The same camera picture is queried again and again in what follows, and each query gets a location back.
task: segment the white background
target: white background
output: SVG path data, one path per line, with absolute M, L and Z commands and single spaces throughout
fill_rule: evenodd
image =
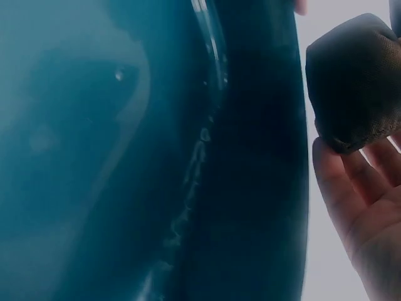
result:
M 389 24 L 387 0 L 308 0 L 308 14 L 297 16 L 299 47 L 305 78 L 306 47 L 335 26 L 363 13 Z M 317 137 L 314 113 L 305 85 L 308 142 Z M 353 270 L 328 217 L 316 183 L 310 151 L 310 220 L 308 255 L 302 301 L 365 301 L 368 297 Z

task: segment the dark curved edge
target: dark curved edge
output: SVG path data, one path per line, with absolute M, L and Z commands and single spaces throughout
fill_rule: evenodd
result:
M 308 149 L 293 5 L 220 0 L 229 86 L 171 300 L 299 301 Z
M 393 31 L 401 37 L 401 1 L 390 0 L 390 20 Z

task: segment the dark teal panel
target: dark teal panel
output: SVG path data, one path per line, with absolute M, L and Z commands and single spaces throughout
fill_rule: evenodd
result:
M 299 300 L 292 4 L 0 2 L 0 299 Z

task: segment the fabric texture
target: fabric texture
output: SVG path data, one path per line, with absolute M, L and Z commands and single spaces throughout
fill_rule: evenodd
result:
M 307 49 L 319 135 L 350 153 L 401 129 L 401 44 L 378 17 L 351 19 Z

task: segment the person's hand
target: person's hand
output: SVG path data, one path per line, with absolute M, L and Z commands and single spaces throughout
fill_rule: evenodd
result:
M 401 134 L 393 136 L 401 147 Z M 387 139 L 347 156 L 320 138 L 313 163 L 330 218 L 371 301 L 401 300 L 401 154 Z
M 301 16 L 306 15 L 307 0 L 295 0 L 295 12 Z

